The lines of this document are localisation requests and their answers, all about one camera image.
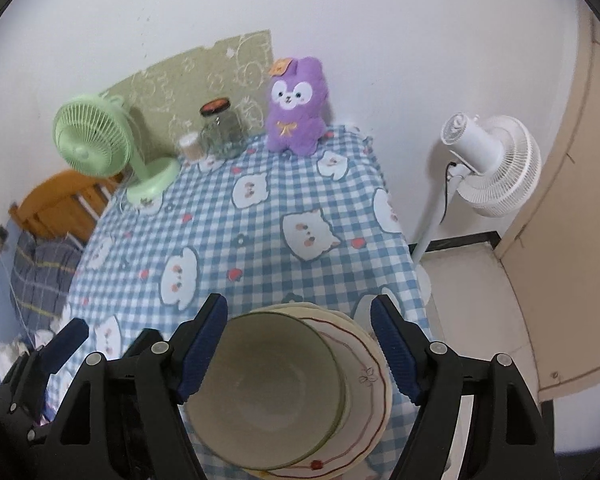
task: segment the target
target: silver bolt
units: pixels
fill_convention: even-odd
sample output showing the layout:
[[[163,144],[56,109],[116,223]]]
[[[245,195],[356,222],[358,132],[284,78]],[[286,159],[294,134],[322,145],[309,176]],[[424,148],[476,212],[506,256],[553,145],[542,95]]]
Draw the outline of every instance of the silver bolt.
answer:
[[[444,355],[448,350],[447,346],[444,343],[441,343],[440,341],[434,341],[429,345],[429,348],[434,354],[438,355]]]
[[[151,345],[151,352],[154,354],[164,354],[169,349],[169,343],[166,341],[158,341]]]
[[[84,360],[89,366],[94,366],[98,364],[102,360],[102,356],[99,352],[92,352],[87,355],[87,358]]]
[[[498,354],[496,357],[496,361],[499,362],[502,366],[511,366],[513,363],[513,359],[509,357],[507,354]]]

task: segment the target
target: black cord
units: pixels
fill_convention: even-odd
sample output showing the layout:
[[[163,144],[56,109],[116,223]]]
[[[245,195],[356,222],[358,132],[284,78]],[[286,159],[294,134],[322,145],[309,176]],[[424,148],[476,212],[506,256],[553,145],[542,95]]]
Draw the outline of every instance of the black cord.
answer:
[[[449,179],[447,178],[447,173],[449,172],[449,168],[454,168],[456,167],[458,164],[456,162],[450,162],[446,165],[445,168],[445,212],[442,215],[442,219],[440,220],[440,223],[442,224],[442,222],[445,219],[446,216],[446,207],[448,204],[448,199],[449,199]]]

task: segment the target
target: fan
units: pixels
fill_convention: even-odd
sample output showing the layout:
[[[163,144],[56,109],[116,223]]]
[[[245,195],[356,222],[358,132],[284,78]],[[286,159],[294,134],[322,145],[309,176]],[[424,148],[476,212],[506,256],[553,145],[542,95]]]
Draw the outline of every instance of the fan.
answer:
[[[513,117],[492,117],[478,126],[466,114],[455,114],[440,138],[460,163],[447,165],[443,197],[411,255],[414,264],[429,246],[456,191],[478,214],[501,217],[520,208],[540,178],[538,144]]]
[[[144,163],[134,144],[128,107],[120,96],[80,95],[61,106],[54,120],[58,152],[88,176],[108,178],[131,165],[135,177],[126,196],[134,205],[150,201],[167,189],[180,173],[171,157]]]

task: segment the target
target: red jar lid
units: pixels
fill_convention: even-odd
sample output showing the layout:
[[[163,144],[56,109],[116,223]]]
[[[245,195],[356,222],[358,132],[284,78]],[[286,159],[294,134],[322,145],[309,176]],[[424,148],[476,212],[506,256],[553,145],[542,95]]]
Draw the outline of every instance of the red jar lid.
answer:
[[[219,97],[218,99],[214,99],[213,101],[209,101],[207,104],[202,105],[200,108],[200,115],[203,117],[216,115],[227,110],[229,106],[231,106],[229,98]]]

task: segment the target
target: stacked dishes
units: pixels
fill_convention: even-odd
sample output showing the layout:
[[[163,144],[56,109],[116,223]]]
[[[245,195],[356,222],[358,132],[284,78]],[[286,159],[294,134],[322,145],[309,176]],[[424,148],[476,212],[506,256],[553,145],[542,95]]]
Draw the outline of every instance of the stacked dishes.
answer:
[[[329,480],[376,446],[391,412],[382,351],[311,303],[232,319],[186,410],[200,440],[260,478]]]

